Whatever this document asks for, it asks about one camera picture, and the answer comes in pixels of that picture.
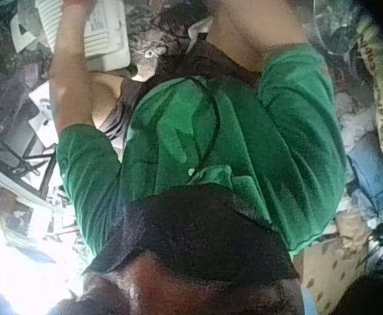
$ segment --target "hand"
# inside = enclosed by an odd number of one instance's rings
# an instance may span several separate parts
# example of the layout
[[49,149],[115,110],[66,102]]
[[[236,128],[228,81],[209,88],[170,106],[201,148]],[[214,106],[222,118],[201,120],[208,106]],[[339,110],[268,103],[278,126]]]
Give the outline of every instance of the hand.
[[62,10],[71,5],[81,5],[86,9],[87,15],[89,15],[95,8],[96,3],[97,0],[64,0]]

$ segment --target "white device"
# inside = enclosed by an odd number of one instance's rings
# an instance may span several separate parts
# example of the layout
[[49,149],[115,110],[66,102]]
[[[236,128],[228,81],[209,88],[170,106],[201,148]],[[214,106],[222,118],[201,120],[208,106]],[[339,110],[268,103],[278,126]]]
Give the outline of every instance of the white device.
[[[54,52],[62,0],[36,0],[49,46]],[[98,0],[86,23],[85,54],[89,71],[107,72],[130,64],[124,2]]]

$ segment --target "shirt sleeve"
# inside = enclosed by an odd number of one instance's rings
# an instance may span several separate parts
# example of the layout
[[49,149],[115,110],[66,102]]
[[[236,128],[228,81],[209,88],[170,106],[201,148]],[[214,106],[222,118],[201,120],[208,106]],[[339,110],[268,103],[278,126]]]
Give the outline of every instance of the shirt sleeve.
[[315,234],[304,244],[297,244],[295,248],[299,249],[321,234],[333,218],[345,183],[346,155],[323,57],[308,44],[272,56],[260,81],[258,98],[291,157],[280,167],[292,170],[288,173],[294,178],[283,181],[301,183],[288,185],[291,198],[283,205],[286,215],[300,219],[300,209],[296,209],[303,207],[303,216],[310,218]]
[[105,135],[88,125],[63,130],[56,156],[80,231],[96,255],[120,208],[121,163]]

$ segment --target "blue fabric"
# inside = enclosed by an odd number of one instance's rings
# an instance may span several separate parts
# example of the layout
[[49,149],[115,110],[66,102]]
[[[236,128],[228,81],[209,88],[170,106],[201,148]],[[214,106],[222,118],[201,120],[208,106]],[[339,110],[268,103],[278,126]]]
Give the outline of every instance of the blue fabric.
[[383,154],[376,132],[367,133],[348,154],[362,192],[383,210]]
[[317,307],[311,292],[306,287],[302,287],[302,299],[304,300],[305,315],[317,315]]

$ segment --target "person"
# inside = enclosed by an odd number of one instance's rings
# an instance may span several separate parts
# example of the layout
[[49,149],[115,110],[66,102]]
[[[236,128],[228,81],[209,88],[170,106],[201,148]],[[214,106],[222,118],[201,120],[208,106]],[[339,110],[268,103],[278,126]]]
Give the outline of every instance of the person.
[[334,216],[346,159],[325,61],[286,0],[210,1],[207,39],[144,83],[87,72],[92,7],[65,0],[51,88],[96,257],[50,314],[303,314],[289,254]]

